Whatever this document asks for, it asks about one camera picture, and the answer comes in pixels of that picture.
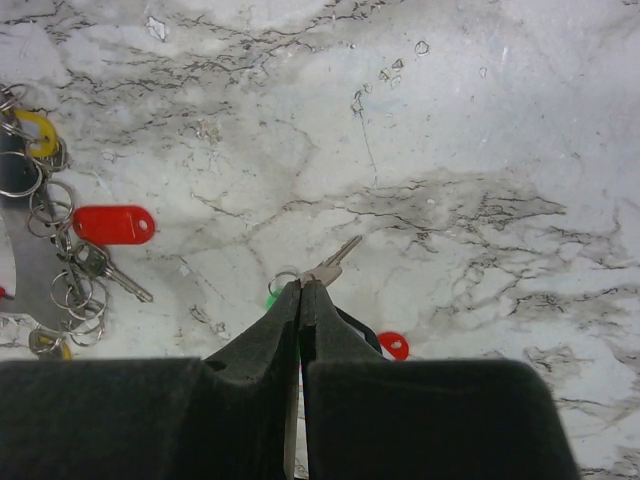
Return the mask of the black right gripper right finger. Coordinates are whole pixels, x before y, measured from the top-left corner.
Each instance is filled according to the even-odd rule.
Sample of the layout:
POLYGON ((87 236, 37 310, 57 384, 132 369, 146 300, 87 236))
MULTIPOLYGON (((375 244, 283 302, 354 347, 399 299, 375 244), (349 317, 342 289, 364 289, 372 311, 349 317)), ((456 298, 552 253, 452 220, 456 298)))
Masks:
POLYGON ((314 479, 575 479, 552 396, 506 359, 391 361, 341 318, 325 287, 300 303, 314 479))

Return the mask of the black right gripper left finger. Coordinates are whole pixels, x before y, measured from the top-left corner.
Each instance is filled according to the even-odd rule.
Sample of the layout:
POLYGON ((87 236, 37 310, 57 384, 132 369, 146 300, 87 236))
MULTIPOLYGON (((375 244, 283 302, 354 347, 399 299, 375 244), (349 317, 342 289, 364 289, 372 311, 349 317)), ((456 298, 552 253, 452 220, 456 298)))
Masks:
POLYGON ((9 361, 5 479, 290 479, 301 288, 207 358, 9 361))

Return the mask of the silver key with green tag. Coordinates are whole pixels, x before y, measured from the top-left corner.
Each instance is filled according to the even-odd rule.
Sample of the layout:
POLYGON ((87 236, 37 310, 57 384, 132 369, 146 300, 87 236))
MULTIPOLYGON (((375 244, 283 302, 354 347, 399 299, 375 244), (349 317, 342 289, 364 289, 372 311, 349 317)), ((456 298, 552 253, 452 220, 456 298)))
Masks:
POLYGON ((289 268, 276 273, 267 284, 268 297, 265 302, 266 310, 269 310, 273 306, 286 284, 290 281, 298 281, 301 286, 305 286, 308 282, 313 281, 319 281, 325 287, 331 285, 343 272, 341 262, 362 240, 362 235, 356 235, 350 238, 335 253, 309 270, 300 272, 297 269, 289 268))

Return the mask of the metal key organizer red handle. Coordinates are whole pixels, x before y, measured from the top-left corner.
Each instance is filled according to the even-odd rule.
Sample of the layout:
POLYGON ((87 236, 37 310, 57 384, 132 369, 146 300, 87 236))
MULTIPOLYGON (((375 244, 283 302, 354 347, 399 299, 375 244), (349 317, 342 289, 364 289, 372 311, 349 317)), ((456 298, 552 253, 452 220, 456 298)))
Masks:
POLYGON ((72 347, 102 339, 108 291, 71 260, 76 203, 56 177, 68 164, 64 140, 57 134, 57 151, 35 158, 17 133, 15 111, 28 91, 23 83, 1 88, 1 238, 11 254, 1 264, 14 271, 1 278, 1 318, 29 323, 35 356, 68 359, 72 347))

